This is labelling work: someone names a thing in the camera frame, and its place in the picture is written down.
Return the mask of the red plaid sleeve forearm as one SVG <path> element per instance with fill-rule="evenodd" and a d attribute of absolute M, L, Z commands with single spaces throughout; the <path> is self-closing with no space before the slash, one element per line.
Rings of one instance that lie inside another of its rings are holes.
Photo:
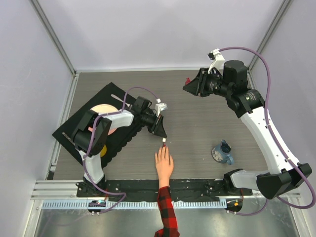
<path fill-rule="evenodd" d="M 178 232 L 169 187 L 159 189 L 157 201 L 163 228 L 155 232 L 155 237 L 179 237 L 180 233 Z"/>

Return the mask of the red nail polish bottle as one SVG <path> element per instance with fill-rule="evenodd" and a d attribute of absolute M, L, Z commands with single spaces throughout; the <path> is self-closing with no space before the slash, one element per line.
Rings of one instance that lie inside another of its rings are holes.
<path fill-rule="evenodd" d="M 186 78 L 185 85 L 189 84 L 190 82 L 191 82 L 190 78 Z"/>

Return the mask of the mannequin hand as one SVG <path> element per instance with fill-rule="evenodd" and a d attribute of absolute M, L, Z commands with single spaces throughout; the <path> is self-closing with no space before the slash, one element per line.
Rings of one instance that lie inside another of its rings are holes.
<path fill-rule="evenodd" d="M 160 147 L 158 153 L 155 153 L 155 166 L 159 188 L 168 187 L 174 169 L 174 162 L 166 145 Z"/>

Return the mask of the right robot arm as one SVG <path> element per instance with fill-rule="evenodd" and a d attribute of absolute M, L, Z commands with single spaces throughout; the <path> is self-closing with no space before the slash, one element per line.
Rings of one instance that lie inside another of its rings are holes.
<path fill-rule="evenodd" d="M 229 195 L 241 188 L 260 191 L 267 199 L 274 199 L 298 188 L 312 173 L 307 163 L 300 163 L 287 148 L 280 134 L 271 135 L 274 127 L 270 116 L 265 115 L 265 101 L 260 92 L 248 88 L 247 67 L 242 61 L 224 63 L 223 73 L 216 68 L 200 68 L 197 76 L 183 86 L 183 90 L 199 97 L 210 94 L 222 96 L 228 107 L 246 125 L 259 146 L 267 164 L 261 172 L 236 169 L 224 175 L 223 189 Z"/>

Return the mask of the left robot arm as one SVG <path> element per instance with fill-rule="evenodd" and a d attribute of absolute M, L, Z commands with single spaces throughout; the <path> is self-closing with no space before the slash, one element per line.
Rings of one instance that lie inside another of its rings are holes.
<path fill-rule="evenodd" d="M 94 197 L 100 197 L 106 189 L 105 174 L 101 165 L 101 151 L 106 145 L 111 130 L 131 125 L 146 126 L 148 131 L 162 138 L 167 135 L 163 128 L 163 115 L 167 104 L 156 100 L 155 108 L 150 109 L 151 102 L 139 96 L 134 104 L 112 113 L 101 114 L 88 110 L 72 134 L 72 141 L 79 152 L 84 168 L 83 183 Z"/>

